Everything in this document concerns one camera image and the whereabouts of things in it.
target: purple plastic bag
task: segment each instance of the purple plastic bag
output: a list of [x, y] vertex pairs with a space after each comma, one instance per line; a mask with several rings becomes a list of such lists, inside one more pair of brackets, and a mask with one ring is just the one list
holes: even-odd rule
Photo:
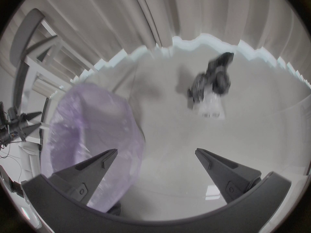
[[109, 149], [118, 155], [87, 206], [107, 212], [138, 177], [145, 141], [128, 102], [95, 84], [74, 86], [58, 103], [41, 152], [47, 177]]

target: floor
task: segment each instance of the floor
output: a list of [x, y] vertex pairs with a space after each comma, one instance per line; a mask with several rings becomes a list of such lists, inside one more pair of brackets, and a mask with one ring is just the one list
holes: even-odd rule
[[87, 78], [129, 101], [146, 140], [138, 181], [121, 199], [122, 216], [173, 220], [226, 205], [196, 148], [258, 169], [262, 178], [275, 171], [292, 181], [262, 232], [275, 227], [300, 195], [311, 160], [310, 88], [287, 67], [250, 58], [238, 47], [228, 68], [231, 88], [222, 97], [225, 120], [197, 116], [187, 89], [222, 52], [210, 44], [142, 50]]

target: curtain fold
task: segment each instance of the curtain fold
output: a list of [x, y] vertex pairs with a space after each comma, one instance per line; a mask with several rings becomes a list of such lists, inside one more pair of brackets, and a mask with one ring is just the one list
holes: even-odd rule
[[[129, 54], [141, 45], [169, 47], [174, 36], [192, 40], [208, 33], [232, 45], [243, 40], [253, 49], [264, 47], [311, 80], [309, 34], [285, 0], [25, 0], [0, 42], [0, 65], [10, 74], [12, 39], [33, 8], [92, 64], [121, 49]], [[46, 37], [41, 27], [33, 42]], [[68, 79], [88, 70], [66, 51], [52, 69]]]

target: wire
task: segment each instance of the wire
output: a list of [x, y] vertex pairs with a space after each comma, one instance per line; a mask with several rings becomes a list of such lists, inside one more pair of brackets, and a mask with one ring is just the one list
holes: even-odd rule
[[[10, 147], [9, 147], [9, 152], [8, 152], [8, 154], [7, 154], [6, 156], [1, 156], [1, 155], [0, 155], [0, 159], [5, 159], [5, 158], [9, 157], [9, 158], [13, 159], [14, 161], [16, 161], [16, 162], [18, 163], [18, 165], [20, 166], [20, 168], [21, 168], [21, 165], [19, 164], [19, 162], [18, 162], [16, 159], [14, 159], [13, 157], [10, 157], [10, 156], [9, 156], [10, 148], [11, 148], [11, 144], [10, 144]], [[21, 178], [21, 173], [20, 173], [20, 176], [18, 177], [18, 181], [17, 181], [18, 183], [19, 183], [20, 178]]]

